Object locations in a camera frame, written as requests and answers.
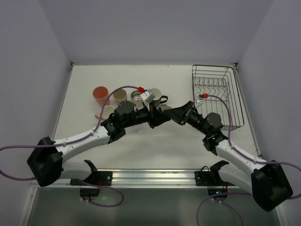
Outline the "grey-green ceramic cup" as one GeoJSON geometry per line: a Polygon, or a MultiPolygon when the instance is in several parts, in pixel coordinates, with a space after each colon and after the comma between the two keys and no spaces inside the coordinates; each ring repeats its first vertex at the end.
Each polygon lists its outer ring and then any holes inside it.
{"type": "Polygon", "coordinates": [[[168,106],[168,105],[166,105],[166,104],[161,104],[161,105],[159,106],[159,109],[161,109],[161,111],[164,112],[165,110],[171,109],[171,107],[168,106]]]}

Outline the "black mug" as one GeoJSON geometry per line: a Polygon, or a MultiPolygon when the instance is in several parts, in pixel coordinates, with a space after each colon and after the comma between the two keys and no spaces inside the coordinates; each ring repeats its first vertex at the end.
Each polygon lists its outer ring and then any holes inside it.
{"type": "Polygon", "coordinates": [[[151,88],[150,91],[155,95],[152,101],[155,107],[159,107],[160,104],[164,104],[168,101],[168,96],[162,95],[159,89],[151,88]]]}

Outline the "metal cup with cream label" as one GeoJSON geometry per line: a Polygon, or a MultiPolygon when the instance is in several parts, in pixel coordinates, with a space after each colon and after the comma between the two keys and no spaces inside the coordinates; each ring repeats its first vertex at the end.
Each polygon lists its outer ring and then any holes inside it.
{"type": "Polygon", "coordinates": [[[137,108],[137,109],[141,109],[143,108],[143,100],[142,98],[140,97],[141,95],[141,92],[138,91],[138,90],[135,90],[131,93],[131,100],[132,100],[132,103],[134,104],[134,106],[137,108]]]}

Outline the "beige plastic cup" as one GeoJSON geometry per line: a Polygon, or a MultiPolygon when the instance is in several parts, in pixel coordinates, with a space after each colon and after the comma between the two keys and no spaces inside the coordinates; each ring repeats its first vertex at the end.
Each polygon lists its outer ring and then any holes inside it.
{"type": "Polygon", "coordinates": [[[127,92],[124,89],[119,89],[113,94],[115,103],[119,105],[123,101],[127,101],[127,92]]]}

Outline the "pink ceramic mug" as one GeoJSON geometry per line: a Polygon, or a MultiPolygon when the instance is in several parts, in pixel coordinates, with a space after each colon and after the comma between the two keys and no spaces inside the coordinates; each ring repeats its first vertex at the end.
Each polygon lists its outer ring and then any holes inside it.
{"type": "Polygon", "coordinates": [[[97,119],[100,119],[100,118],[101,118],[101,120],[104,121],[104,120],[108,119],[109,116],[110,116],[112,113],[114,113],[114,110],[115,110],[115,107],[114,107],[114,106],[112,106],[112,105],[106,105],[106,106],[103,108],[103,114],[102,114],[102,117],[100,117],[100,114],[101,114],[101,113],[98,112],[98,113],[95,113],[95,118],[97,118],[97,119]]]}

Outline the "tall pink plastic cup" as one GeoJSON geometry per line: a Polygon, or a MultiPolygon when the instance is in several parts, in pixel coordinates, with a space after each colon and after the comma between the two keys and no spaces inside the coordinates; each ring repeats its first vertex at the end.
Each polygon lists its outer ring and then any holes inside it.
{"type": "Polygon", "coordinates": [[[96,87],[93,90],[93,97],[96,100],[96,102],[99,104],[100,107],[104,107],[106,105],[110,105],[110,100],[105,102],[106,98],[109,95],[109,91],[104,86],[96,87]]]}

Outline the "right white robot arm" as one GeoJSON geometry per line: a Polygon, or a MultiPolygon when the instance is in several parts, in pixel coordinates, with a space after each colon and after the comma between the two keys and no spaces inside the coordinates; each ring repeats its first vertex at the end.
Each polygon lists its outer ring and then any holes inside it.
{"type": "Polygon", "coordinates": [[[223,125],[219,114],[209,113],[204,118],[191,101],[181,107],[164,110],[163,114],[179,125],[189,124],[203,133],[206,150],[226,161],[217,170],[221,180],[247,191],[263,210],[271,211],[292,198],[293,190],[281,164],[261,160],[232,143],[230,136],[221,131],[223,125]]]}

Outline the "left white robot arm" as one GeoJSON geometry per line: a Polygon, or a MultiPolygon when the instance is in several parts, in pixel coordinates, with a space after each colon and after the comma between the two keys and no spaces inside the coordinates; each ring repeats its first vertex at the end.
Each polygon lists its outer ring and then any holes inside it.
{"type": "Polygon", "coordinates": [[[41,139],[27,164],[41,187],[59,179],[79,179],[97,185],[99,173],[90,160],[78,163],[70,159],[97,146],[119,140],[126,134],[126,128],[147,123],[153,129],[170,120],[163,110],[154,106],[136,110],[133,103],[123,101],[98,128],[57,141],[49,137],[41,139]]]}

